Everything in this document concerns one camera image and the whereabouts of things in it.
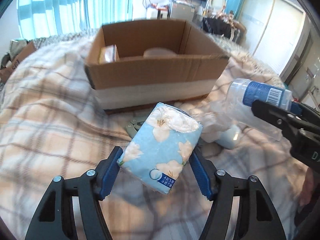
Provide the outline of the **person's right hand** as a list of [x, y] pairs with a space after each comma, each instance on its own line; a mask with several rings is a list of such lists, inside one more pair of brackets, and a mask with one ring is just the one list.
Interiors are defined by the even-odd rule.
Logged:
[[314, 191], [313, 170], [308, 168], [305, 174], [303, 187], [299, 196], [299, 205], [304, 206], [310, 203]]

